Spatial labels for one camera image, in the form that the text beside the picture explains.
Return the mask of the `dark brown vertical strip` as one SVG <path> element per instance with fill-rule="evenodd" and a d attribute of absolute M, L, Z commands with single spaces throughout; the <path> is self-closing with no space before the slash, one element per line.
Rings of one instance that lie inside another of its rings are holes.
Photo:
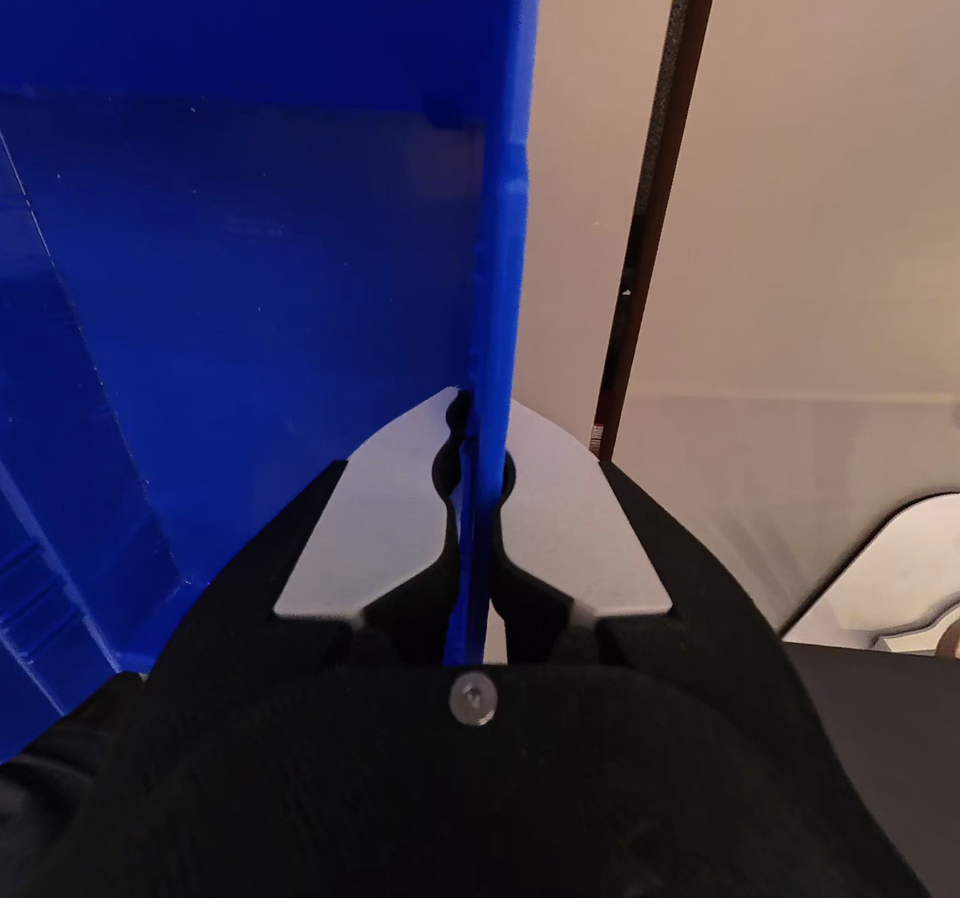
<path fill-rule="evenodd" d="M 602 461 L 614 457 L 713 4 L 670 3 L 590 439 Z"/>

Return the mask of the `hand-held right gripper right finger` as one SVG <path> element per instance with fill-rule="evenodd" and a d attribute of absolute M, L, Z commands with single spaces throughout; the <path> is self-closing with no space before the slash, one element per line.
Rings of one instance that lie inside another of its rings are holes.
<path fill-rule="evenodd" d="M 499 509 L 507 581 L 532 605 L 549 653 L 569 627 L 666 616 L 673 603 L 599 461 L 567 431 L 514 400 Z"/>

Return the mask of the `white rounded board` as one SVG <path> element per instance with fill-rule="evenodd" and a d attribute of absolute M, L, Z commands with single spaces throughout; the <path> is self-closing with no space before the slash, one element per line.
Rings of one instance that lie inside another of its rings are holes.
<path fill-rule="evenodd" d="M 900 509 L 781 636 L 785 643 L 959 658 L 959 495 Z"/>

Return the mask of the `blue plastic box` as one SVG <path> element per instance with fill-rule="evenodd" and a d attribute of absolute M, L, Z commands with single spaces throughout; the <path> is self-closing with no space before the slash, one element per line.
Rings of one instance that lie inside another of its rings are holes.
<path fill-rule="evenodd" d="M 480 657 L 539 0 L 2 0 L 2 763 L 466 395 L 440 654 Z"/>

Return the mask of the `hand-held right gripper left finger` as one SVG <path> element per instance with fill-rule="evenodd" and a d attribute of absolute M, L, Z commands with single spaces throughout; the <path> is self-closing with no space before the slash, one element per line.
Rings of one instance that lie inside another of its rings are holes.
<path fill-rule="evenodd" d="M 448 387 L 357 448 L 274 605 L 372 628 L 408 664 L 440 664 L 460 592 L 461 447 L 471 396 Z"/>

